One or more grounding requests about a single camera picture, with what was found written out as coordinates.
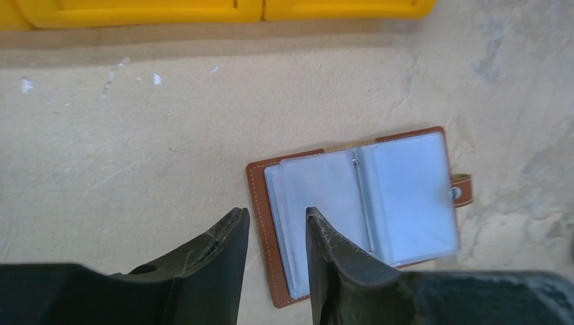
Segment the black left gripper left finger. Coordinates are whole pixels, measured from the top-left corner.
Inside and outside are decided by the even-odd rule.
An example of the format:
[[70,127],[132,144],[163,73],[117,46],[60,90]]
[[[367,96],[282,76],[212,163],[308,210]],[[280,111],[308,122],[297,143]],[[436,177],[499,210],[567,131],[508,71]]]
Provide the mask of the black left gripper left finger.
[[234,208],[203,234],[128,274],[75,263],[3,264],[2,324],[235,324],[250,216]]

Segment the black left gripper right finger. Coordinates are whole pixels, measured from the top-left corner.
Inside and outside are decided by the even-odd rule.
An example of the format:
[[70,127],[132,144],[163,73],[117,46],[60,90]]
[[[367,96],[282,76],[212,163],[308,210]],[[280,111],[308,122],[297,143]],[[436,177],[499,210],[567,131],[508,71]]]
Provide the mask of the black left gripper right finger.
[[306,211],[314,324],[572,324],[573,284],[551,272],[391,267]]

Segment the yellow three-compartment plastic bin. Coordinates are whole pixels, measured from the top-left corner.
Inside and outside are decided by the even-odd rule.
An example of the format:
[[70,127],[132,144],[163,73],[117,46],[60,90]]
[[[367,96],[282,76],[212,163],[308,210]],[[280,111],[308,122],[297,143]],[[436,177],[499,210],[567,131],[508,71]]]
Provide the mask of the yellow three-compartment plastic bin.
[[434,0],[20,0],[1,2],[1,30],[186,22],[248,23],[330,18],[423,18]]

